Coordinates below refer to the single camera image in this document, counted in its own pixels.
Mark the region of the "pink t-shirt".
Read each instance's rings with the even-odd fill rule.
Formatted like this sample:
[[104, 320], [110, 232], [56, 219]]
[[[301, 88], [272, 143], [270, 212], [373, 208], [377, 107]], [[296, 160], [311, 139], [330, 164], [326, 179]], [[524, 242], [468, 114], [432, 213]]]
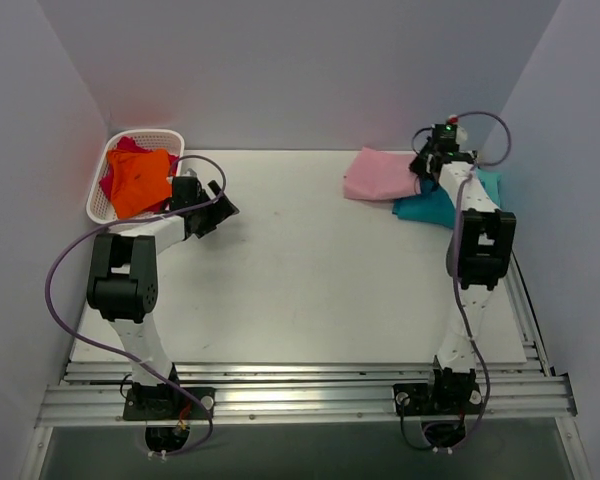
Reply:
[[420, 194], [419, 178], [410, 170], [414, 159], [414, 153], [362, 148], [343, 175], [343, 196], [374, 202]]

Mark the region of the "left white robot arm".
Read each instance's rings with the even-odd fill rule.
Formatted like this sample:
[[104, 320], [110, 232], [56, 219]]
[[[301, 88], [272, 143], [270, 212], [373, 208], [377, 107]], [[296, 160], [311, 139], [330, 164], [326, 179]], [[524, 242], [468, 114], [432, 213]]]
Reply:
[[158, 255], [194, 236], [214, 231], [239, 209], [215, 181], [206, 186], [195, 176], [171, 184], [170, 206], [184, 213], [137, 224], [95, 237], [87, 284], [87, 303], [118, 335], [132, 357], [133, 391], [146, 395], [146, 408], [159, 419], [174, 417], [182, 405], [178, 382], [153, 318], [158, 302]]

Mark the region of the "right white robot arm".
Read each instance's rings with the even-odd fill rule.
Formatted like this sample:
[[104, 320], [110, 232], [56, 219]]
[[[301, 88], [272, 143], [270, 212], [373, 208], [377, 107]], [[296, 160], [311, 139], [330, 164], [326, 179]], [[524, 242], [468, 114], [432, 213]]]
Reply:
[[478, 175], [478, 154], [460, 149], [456, 118], [417, 133], [426, 135], [410, 165], [418, 195], [443, 192], [454, 210], [446, 257], [454, 300], [434, 357], [433, 381], [423, 390], [427, 406], [444, 413], [459, 402], [461, 391], [474, 389], [476, 369], [485, 364], [478, 343], [496, 287], [508, 271], [516, 217], [487, 193]]

